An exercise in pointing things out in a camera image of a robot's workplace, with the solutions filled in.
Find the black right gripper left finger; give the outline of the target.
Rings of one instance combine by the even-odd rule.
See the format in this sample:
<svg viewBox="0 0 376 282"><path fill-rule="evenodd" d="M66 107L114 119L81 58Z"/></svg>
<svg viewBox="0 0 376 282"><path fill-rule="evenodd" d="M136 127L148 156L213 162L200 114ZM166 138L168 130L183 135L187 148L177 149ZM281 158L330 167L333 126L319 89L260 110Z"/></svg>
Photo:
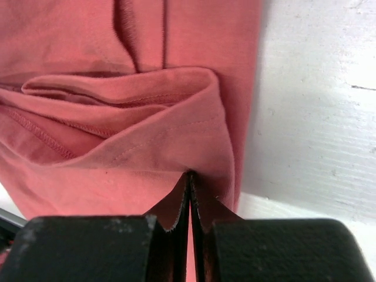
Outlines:
<svg viewBox="0 0 376 282"><path fill-rule="evenodd" d="M155 219L147 281L186 280L189 202L189 178L183 173L172 191L146 213Z"/></svg>

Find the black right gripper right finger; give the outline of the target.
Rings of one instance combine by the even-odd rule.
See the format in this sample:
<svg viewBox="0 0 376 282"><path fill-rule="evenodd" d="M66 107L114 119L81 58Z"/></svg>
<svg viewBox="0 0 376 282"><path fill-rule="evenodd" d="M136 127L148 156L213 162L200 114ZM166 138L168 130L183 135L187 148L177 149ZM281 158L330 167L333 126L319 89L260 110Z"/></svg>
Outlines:
<svg viewBox="0 0 376 282"><path fill-rule="evenodd" d="M196 172L189 172L194 259L197 281L220 281L216 223L243 219L217 200Z"/></svg>

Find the red polo t shirt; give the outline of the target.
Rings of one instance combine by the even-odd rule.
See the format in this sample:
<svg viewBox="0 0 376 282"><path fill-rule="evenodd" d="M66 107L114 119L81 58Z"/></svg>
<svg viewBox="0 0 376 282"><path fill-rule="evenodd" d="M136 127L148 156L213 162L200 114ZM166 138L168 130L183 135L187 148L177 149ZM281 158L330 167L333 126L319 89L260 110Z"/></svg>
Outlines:
<svg viewBox="0 0 376 282"><path fill-rule="evenodd" d="M1 184L31 223L239 204L261 1L2 1Z"/></svg>

